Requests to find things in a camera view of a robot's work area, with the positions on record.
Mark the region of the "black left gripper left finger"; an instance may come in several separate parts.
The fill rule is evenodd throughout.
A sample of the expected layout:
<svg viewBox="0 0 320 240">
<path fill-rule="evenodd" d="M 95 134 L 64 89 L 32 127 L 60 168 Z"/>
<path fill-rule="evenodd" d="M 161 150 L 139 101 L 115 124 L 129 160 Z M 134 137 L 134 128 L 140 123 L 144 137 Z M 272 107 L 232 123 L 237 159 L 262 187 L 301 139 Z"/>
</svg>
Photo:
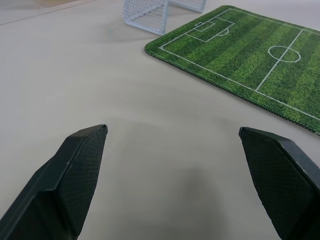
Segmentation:
<svg viewBox="0 0 320 240">
<path fill-rule="evenodd" d="M 0 219 L 0 240 L 78 240 L 93 199 L 108 127 L 68 136 Z"/>
</svg>

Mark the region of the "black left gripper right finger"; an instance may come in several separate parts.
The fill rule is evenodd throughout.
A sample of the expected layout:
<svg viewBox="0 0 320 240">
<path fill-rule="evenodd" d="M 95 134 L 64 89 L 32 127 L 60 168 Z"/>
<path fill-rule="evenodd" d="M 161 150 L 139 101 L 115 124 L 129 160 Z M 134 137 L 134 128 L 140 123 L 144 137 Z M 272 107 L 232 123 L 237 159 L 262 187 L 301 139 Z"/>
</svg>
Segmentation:
<svg viewBox="0 0 320 240">
<path fill-rule="evenodd" d="M 281 240 L 320 240 L 320 167 L 283 136 L 241 127 L 253 185 Z"/>
</svg>

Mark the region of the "green soccer field mat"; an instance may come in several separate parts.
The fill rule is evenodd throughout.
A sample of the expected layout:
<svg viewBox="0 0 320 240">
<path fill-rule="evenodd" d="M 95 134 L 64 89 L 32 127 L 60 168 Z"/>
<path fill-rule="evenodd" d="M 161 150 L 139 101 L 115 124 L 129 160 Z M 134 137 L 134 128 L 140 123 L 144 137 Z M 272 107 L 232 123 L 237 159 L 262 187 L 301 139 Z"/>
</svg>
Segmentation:
<svg viewBox="0 0 320 240">
<path fill-rule="evenodd" d="M 320 136 L 320 31 L 223 5 L 145 52 Z"/>
</svg>

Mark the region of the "white mesh soccer goal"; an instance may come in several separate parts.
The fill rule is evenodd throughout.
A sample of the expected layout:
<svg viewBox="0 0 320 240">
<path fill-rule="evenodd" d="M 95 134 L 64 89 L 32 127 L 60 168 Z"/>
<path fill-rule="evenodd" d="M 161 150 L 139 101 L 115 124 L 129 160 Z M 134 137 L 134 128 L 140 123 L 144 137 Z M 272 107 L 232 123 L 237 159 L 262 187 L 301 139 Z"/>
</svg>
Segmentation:
<svg viewBox="0 0 320 240">
<path fill-rule="evenodd" d="M 124 22 L 137 29 L 164 35 L 169 5 L 202 13 L 206 0 L 124 0 Z"/>
</svg>

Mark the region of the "light wooden board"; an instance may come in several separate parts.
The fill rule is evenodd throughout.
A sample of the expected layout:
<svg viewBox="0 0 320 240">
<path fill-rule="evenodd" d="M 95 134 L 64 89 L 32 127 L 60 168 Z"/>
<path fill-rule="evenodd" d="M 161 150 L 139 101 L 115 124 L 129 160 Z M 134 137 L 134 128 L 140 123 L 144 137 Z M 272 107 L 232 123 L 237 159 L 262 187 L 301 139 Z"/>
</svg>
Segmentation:
<svg viewBox="0 0 320 240">
<path fill-rule="evenodd" d="M 88 3 L 94 0 L 33 0 L 33 2 L 41 7 L 55 7 L 68 3 Z"/>
</svg>

